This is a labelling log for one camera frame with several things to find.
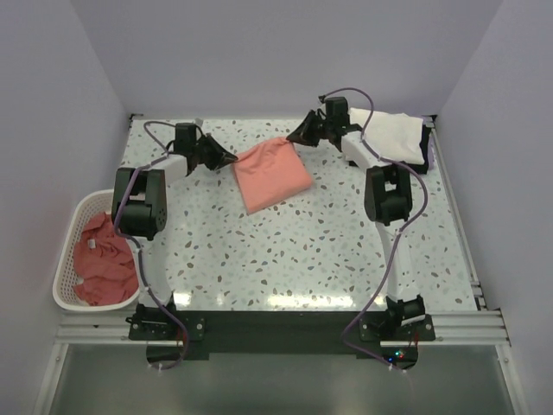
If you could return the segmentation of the white plastic laundry basket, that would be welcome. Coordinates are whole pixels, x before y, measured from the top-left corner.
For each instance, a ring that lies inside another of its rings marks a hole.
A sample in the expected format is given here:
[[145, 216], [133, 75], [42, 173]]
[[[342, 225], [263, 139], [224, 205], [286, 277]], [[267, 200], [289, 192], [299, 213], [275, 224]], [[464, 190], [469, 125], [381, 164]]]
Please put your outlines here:
[[73, 289], [75, 285], [82, 282], [82, 279], [75, 272], [73, 265], [73, 249], [75, 244], [79, 241], [84, 226], [94, 215], [102, 212], [110, 213], [112, 197], [112, 189], [93, 192], [82, 199], [73, 211], [54, 275], [52, 288], [54, 301], [66, 311], [89, 313], [121, 310], [130, 306], [138, 298], [139, 290], [135, 290], [128, 299], [121, 303], [92, 306], [86, 301], [80, 300]]

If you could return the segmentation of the folded black t-shirt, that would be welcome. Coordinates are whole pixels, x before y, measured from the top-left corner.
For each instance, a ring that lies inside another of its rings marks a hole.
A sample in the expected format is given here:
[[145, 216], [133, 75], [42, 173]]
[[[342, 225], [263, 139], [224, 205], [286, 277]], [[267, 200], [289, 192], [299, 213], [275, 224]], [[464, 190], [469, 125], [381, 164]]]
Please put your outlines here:
[[342, 151], [347, 163], [362, 170], [384, 167], [393, 160], [426, 175], [434, 162], [430, 132], [423, 122], [416, 122], [414, 127], [369, 125], [363, 136], [355, 131], [343, 137]]

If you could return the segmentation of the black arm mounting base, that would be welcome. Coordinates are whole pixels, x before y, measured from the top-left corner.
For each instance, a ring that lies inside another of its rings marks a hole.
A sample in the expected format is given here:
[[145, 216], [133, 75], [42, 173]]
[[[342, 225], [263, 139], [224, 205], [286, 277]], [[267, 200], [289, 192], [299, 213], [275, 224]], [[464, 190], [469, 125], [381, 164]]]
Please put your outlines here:
[[147, 345], [148, 362], [214, 354], [354, 355], [410, 367], [418, 347], [436, 339], [431, 316], [393, 328], [383, 311], [176, 311], [137, 306], [126, 318], [129, 339]]

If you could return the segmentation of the salmon pink t-shirt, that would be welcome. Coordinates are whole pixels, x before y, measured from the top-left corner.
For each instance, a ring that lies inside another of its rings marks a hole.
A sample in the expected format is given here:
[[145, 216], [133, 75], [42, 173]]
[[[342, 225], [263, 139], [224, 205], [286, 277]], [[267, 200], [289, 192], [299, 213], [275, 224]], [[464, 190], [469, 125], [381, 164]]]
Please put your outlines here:
[[240, 153], [232, 169], [248, 214], [298, 195], [314, 182], [285, 137], [267, 139]]

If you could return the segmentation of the folded white t-shirt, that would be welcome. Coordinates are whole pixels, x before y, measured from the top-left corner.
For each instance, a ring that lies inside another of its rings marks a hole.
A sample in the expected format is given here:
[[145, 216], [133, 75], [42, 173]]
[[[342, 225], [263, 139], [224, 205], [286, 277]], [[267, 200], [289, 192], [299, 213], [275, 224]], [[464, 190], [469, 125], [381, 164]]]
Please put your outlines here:
[[422, 139], [421, 118], [374, 112], [363, 137], [352, 131], [342, 138], [341, 147], [345, 159], [362, 169], [388, 165], [385, 159], [418, 166], [424, 164]]

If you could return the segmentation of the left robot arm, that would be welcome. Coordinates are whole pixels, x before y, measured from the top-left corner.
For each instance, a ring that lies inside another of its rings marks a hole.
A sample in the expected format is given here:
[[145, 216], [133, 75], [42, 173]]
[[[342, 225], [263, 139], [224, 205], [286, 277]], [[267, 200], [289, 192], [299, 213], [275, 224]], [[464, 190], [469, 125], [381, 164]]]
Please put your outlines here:
[[160, 339], [173, 337], [179, 318], [168, 306], [173, 300], [164, 271], [161, 234], [168, 222], [167, 189], [203, 165], [211, 171], [238, 161], [195, 122], [171, 124], [149, 120], [144, 132], [161, 148], [161, 155], [138, 167], [117, 170], [112, 193], [111, 220], [115, 234], [126, 240], [139, 283], [139, 303], [158, 308], [149, 330]]

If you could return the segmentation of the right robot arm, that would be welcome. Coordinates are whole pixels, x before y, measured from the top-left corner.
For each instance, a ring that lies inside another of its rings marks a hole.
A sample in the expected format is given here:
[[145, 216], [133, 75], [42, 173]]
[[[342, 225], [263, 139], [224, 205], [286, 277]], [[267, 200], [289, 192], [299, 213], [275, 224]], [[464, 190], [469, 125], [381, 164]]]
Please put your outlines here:
[[309, 147], [327, 140], [358, 167], [365, 168], [365, 213], [376, 226], [386, 261], [381, 283], [386, 288], [386, 309], [374, 328], [382, 335], [403, 340], [426, 314], [420, 290], [411, 281], [413, 266], [406, 235], [407, 226], [423, 213], [411, 212], [410, 179], [417, 173], [371, 147], [365, 134], [369, 122], [360, 125], [351, 121], [346, 98], [321, 95], [319, 101], [324, 107], [309, 111], [287, 140]]

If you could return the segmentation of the dark pink crumpled t-shirt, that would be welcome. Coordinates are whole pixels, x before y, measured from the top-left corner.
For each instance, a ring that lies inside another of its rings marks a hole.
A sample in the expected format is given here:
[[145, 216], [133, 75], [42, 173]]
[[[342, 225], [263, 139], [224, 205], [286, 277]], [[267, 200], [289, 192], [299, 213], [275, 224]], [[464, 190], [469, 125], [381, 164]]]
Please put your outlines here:
[[122, 303], [138, 289], [130, 247], [115, 234], [111, 216], [105, 212], [85, 224], [73, 249], [73, 268], [81, 279], [73, 290], [90, 306]]

